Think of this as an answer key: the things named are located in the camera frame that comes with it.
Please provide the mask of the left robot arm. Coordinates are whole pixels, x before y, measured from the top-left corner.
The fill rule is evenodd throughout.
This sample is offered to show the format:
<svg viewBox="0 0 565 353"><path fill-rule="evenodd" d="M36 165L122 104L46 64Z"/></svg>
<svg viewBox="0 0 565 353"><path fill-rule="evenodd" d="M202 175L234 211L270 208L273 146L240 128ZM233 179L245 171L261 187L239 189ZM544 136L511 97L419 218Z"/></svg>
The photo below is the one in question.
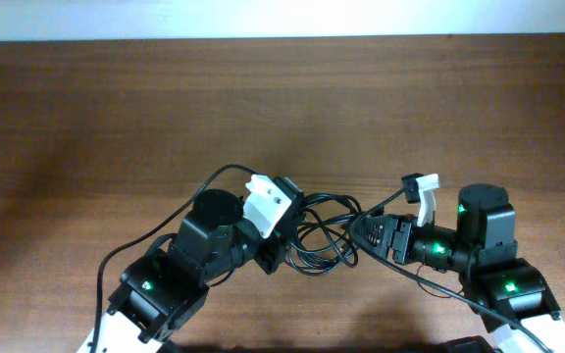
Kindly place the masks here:
<svg viewBox="0 0 565 353"><path fill-rule="evenodd" d="M273 274L302 221L303 197L280 178L247 199L201 191L179 230L159 236L124 270L80 351L159 352L235 270L253 261Z"/></svg>

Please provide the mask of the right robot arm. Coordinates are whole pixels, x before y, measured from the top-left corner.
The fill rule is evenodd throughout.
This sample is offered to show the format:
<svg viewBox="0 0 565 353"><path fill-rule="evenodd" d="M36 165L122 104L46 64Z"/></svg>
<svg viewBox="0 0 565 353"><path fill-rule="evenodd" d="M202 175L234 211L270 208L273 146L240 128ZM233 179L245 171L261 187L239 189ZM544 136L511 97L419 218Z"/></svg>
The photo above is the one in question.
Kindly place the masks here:
<svg viewBox="0 0 565 353"><path fill-rule="evenodd" d="M418 215L375 206L351 223L354 242L420 285L467 304L500 352L565 352L565 322L546 279L518 257L516 214L507 191L471 184L458 194L455 228L435 222L436 187L406 185Z"/></svg>

